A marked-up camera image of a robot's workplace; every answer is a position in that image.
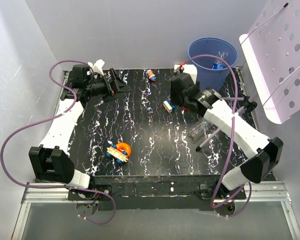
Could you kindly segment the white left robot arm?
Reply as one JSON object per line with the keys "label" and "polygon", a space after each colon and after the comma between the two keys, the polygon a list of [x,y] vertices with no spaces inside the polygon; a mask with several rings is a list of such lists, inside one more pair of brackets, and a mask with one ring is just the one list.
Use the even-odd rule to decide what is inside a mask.
{"label": "white left robot arm", "polygon": [[110,76],[105,77],[104,64],[98,59],[95,63],[77,62],[72,67],[60,95],[57,118],[39,146],[31,147],[28,153],[37,180],[79,188],[79,194],[85,200],[93,199],[97,191],[90,183],[90,176],[76,170],[69,157],[68,145],[73,130],[92,97],[101,96],[108,102],[132,91],[114,69],[109,69]]}

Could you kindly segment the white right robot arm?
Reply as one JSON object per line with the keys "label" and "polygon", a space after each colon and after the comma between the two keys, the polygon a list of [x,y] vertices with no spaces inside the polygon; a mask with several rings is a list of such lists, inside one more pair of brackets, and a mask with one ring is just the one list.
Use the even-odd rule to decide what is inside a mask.
{"label": "white right robot arm", "polygon": [[260,183],[279,163],[283,141],[260,133],[237,113],[212,88],[200,90],[188,73],[171,79],[170,101],[185,107],[216,125],[243,151],[247,160],[227,171],[214,187],[214,197],[227,199],[248,182]]}

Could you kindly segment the clear Pepsi bottle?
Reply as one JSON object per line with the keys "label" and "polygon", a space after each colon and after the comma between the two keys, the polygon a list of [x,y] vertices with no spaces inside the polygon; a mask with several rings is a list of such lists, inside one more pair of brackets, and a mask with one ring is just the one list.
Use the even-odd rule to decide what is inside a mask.
{"label": "clear Pepsi bottle", "polygon": [[212,69],[213,70],[222,70],[222,69],[225,69],[227,66],[225,65],[225,63],[223,62],[223,60],[227,59],[228,53],[224,52],[224,51],[219,51],[216,56],[219,57],[220,59],[215,59],[214,60]]}

